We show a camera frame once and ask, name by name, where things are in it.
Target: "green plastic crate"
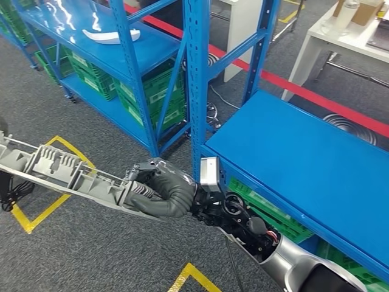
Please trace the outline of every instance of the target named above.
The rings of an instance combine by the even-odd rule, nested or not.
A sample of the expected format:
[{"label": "green plastic crate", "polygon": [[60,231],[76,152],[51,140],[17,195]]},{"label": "green plastic crate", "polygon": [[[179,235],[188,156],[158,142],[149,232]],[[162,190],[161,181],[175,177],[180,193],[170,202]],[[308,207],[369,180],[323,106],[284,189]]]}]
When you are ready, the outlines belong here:
[{"label": "green plastic crate", "polygon": [[[125,95],[121,93],[121,91],[117,91],[121,104],[131,116],[133,116],[136,121],[137,121],[139,125],[142,127],[143,123],[139,110],[136,108],[134,105],[133,105],[131,102],[127,100]],[[167,111],[164,119],[164,124],[162,125],[162,130],[164,131],[176,123],[182,122],[185,118],[185,101],[180,98],[179,92],[172,94],[172,99],[170,100],[170,102],[171,101],[175,102],[176,106],[173,109],[169,109],[168,111]],[[151,120],[155,129],[158,125],[158,121],[159,120],[160,115],[161,110],[151,114]]]},{"label": "green plastic crate", "polygon": [[65,53],[75,72],[82,81],[100,93],[106,100],[112,100],[118,94],[113,79],[108,73],[64,47]]},{"label": "green plastic crate", "polygon": [[[17,14],[17,12],[4,13],[3,15],[19,40],[26,44],[32,41],[32,36],[30,35],[27,27],[24,25],[23,20]],[[34,29],[34,31],[38,36],[43,35],[43,33],[39,30]]]},{"label": "green plastic crate", "polygon": [[[51,60],[56,64],[57,45],[48,47],[46,49],[46,51],[50,56]],[[46,71],[46,73],[50,76],[51,79],[57,84],[59,84],[58,80],[54,75],[54,72],[44,59],[44,56],[41,51],[38,51],[35,55],[39,64],[41,64],[44,69],[44,71]],[[74,72],[72,64],[67,58],[67,55],[65,53],[65,50],[63,46],[60,47],[60,65],[60,70],[63,77],[66,77]]]},{"label": "green plastic crate", "polygon": [[[19,0],[19,3],[24,9],[36,6],[35,0]],[[12,4],[11,0],[1,0],[0,12],[11,13],[15,12],[16,8]]]},{"label": "green plastic crate", "polygon": [[365,284],[369,292],[389,292],[389,285],[324,240],[320,240],[317,254],[347,269]]},{"label": "green plastic crate", "polygon": [[93,88],[106,100],[112,100],[118,95],[115,88],[115,84],[113,84],[113,80],[109,74],[96,77],[89,74],[89,72],[85,71],[81,67],[75,66],[74,64],[72,65],[81,80],[91,88]]},{"label": "green plastic crate", "polygon": [[313,235],[309,229],[282,212],[237,179],[231,178],[228,188],[232,192],[240,195],[254,212],[295,243],[300,243]]},{"label": "green plastic crate", "polygon": [[106,75],[108,75],[105,71],[101,70],[100,68],[89,62],[88,60],[80,57],[70,49],[65,48],[65,52],[73,67],[81,68],[84,72],[95,76],[95,78],[105,78]]},{"label": "green plastic crate", "polygon": [[[145,102],[151,115],[160,111],[164,104],[164,97],[167,91],[167,86],[172,76],[173,65],[174,60],[169,59],[142,78],[143,90],[145,91]],[[118,80],[114,80],[114,82],[118,92],[120,91],[127,101],[132,103],[136,109],[139,109],[139,105],[136,103],[135,95],[133,93],[131,88],[128,88],[123,82],[120,82]],[[174,85],[174,89],[173,90],[173,93],[175,95],[178,95],[177,92],[179,92],[180,97],[182,100],[185,100],[182,71],[179,71],[176,84]],[[173,111],[174,107],[175,103],[170,101],[168,110]]]}]

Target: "table leg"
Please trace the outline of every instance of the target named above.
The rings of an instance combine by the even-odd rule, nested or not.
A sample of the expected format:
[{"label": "table leg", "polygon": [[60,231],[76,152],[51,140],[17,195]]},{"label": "table leg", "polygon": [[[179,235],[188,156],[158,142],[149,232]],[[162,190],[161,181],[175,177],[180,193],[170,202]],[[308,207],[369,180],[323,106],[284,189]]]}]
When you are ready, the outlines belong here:
[{"label": "table leg", "polygon": [[290,30],[290,32],[293,32],[296,29],[296,26],[297,25],[297,21],[299,20],[300,13],[303,9],[304,1],[305,0],[300,0],[300,4],[299,5],[299,8],[297,9],[297,13],[296,14],[296,18],[295,18],[296,20],[292,25],[292,29]]},{"label": "table leg", "polygon": [[314,81],[317,82],[319,81],[319,79],[320,78],[320,76],[323,74],[323,71],[324,71],[324,69],[326,68],[326,66],[328,64],[328,62],[329,61],[332,61],[335,57],[336,56],[336,53],[334,53],[332,51],[330,51],[329,53],[329,56],[326,59],[326,62],[324,62],[324,64],[323,65],[323,67],[319,71],[319,73],[317,74],[317,76],[316,76],[316,78],[314,79]]},{"label": "table leg", "polygon": [[[312,68],[322,50],[322,41],[307,35],[296,60],[296,63],[289,78],[289,82],[297,85],[304,84],[312,71]],[[289,101],[294,93],[284,90],[282,99]]]}]

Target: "yellow tape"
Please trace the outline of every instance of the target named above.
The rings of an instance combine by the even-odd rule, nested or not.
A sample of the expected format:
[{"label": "yellow tape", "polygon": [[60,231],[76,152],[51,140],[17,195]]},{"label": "yellow tape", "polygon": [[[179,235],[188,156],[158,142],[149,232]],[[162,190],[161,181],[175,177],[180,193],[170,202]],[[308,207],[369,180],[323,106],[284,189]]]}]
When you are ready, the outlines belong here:
[{"label": "yellow tape", "polygon": [[196,269],[194,265],[191,263],[186,264],[185,268],[179,274],[176,282],[173,284],[173,286],[169,289],[168,292],[178,292],[182,287],[182,285],[189,277],[191,276],[195,278],[196,281],[200,283],[201,286],[204,287],[207,291],[209,292],[222,292],[220,289],[216,287],[213,282],[210,281],[206,276],[203,275],[201,271]]},{"label": "yellow tape", "polygon": [[294,11],[293,13],[290,13],[289,15],[286,16],[286,18],[284,19],[279,19],[278,21],[281,22],[281,23],[288,23],[289,22],[292,18],[295,17],[296,15],[297,15],[297,10],[296,11]]},{"label": "yellow tape", "polygon": [[292,0],[283,0],[284,2],[287,2],[287,3],[292,3],[292,4],[296,4],[296,5],[300,5],[299,2],[295,2],[295,1],[292,1]]},{"label": "yellow tape", "polygon": [[11,213],[19,222],[21,227],[23,227],[26,232],[28,234],[31,234],[32,232],[32,229],[30,226],[30,221],[24,215],[24,213],[19,208],[17,204],[14,205],[13,210]]},{"label": "yellow tape", "polygon": [[[91,163],[89,159],[87,159],[85,155],[82,154],[78,149],[75,148],[75,146],[70,144],[69,142],[60,137],[60,136],[55,136],[50,141],[47,142],[45,145],[51,145],[54,142],[60,142],[63,144],[65,147],[69,149],[70,151],[73,152],[74,154],[80,157],[81,160],[87,162],[87,165],[90,167],[95,167],[93,163]],[[37,218],[30,221],[27,218],[27,216],[24,215],[19,206],[17,204],[14,205],[14,209],[11,211],[12,214],[19,222],[21,227],[23,227],[26,232],[28,234],[31,234],[32,230],[34,230],[36,226],[41,224],[43,220],[47,218],[50,214],[54,212],[56,209],[60,207],[60,205],[63,204],[65,201],[69,199],[70,195],[68,194],[63,194],[61,197],[57,199],[57,201],[54,202]]]},{"label": "yellow tape", "polygon": [[38,224],[41,223],[43,220],[47,218],[50,214],[54,212],[57,208],[60,207],[60,205],[63,204],[67,199],[70,198],[70,195],[68,195],[66,193],[64,193],[57,201],[54,202],[53,204],[50,205],[50,207],[47,208],[37,218],[34,219],[32,222],[30,223],[31,230],[35,228]]}]

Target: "floor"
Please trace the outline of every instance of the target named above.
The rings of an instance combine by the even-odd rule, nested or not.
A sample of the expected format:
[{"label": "floor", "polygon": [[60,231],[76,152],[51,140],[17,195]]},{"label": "floor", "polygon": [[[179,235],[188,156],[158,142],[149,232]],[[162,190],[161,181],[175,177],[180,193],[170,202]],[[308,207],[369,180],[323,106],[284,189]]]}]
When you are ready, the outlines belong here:
[{"label": "floor", "polygon": [[[307,1],[296,31],[274,46],[265,69],[287,77],[305,32],[335,2]],[[225,7],[213,9],[228,15]],[[293,9],[286,4],[281,13],[286,17]],[[213,18],[211,42],[225,48],[227,26],[224,20]],[[149,157],[142,147],[88,105],[68,102],[44,72],[31,70],[22,54],[2,38],[0,61],[0,116],[9,123],[10,132],[17,139],[39,145],[60,136],[97,168],[117,176],[123,176],[133,163]],[[341,61],[354,66],[357,63],[342,58]],[[214,86],[224,98],[237,105],[245,74],[239,73],[225,85],[216,81]],[[389,79],[387,72],[378,74]],[[342,84],[349,86],[347,90],[343,87],[340,95],[338,88]],[[261,85],[277,96],[282,93],[273,85]],[[387,92],[380,86],[333,68],[326,69],[320,82],[308,81],[305,86],[389,123],[389,103],[385,99]],[[222,122],[234,111],[213,92],[210,92],[209,99],[218,107]],[[308,110],[320,110],[298,97],[293,102]],[[190,172],[190,141],[183,141],[164,158]],[[35,222],[34,219],[60,197],[37,189],[19,206],[28,220]],[[238,291],[224,236],[191,217],[155,222],[72,196],[31,234],[14,216],[0,212],[0,233],[0,291],[164,292],[188,263],[222,291]],[[233,256],[245,291],[277,291],[271,279],[240,250],[233,247]],[[190,277],[180,291],[205,289]]]}]

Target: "red floor line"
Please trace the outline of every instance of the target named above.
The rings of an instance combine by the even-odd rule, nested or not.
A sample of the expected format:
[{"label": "red floor line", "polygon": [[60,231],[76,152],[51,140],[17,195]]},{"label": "red floor line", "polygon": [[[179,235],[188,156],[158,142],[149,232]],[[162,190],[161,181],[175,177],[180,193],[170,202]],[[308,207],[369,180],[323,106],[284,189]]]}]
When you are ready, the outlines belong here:
[{"label": "red floor line", "polygon": [[[125,9],[130,13],[135,13],[137,10],[129,6],[127,4],[124,4]],[[152,24],[154,26],[159,27],[166,32],[171,33],[172,35],[175,35],[176,37],[181,38],[182,37],[182,31],[178,29],[174,26],[171,26],[170,24],[165,23],[164,21],[161,21],[159,19],[152,17],[152,16],[145,16],[143,18],[144,21],[146,21],[149,24]],[[219,58],[225,55],[225,52],[215,46],[209,45],[209,51],[214,55],[216,55]],[[248,71],[250,65],[242,61],[240,59],[236,59],[233,62],[233,64],[237,65],[238,67],[242,68],[243,70]],[[376,133],[383,135],[384,137],[389,137],[389,125],[381,123],[370,117],[365,116],[363,114],[359,113],[357,111],[354,111],[351,108],[348,108],[347,106],[340,105],[336,102],[333,102],[332,100],[326,99],[325,97],[320,96],[319,94],[312,92],[308,89],[302,88],[301,86],[289,82],[282,77],[262,70],[261,73],[261,78],[274,84],[276,86],[287,89],[294,94],[297,94],[298,96],[301,96],[304,99],[308,100],[310,102],[315,103],[317,105],[326,108],[329,111],[332,111],[334,113],[340,114],[341,116],[348,118],[349,120],[352,120],[354,122],[358,123],[360,125],[363,125],[364,127],[369,128],[370,130],[375,131]]]}]

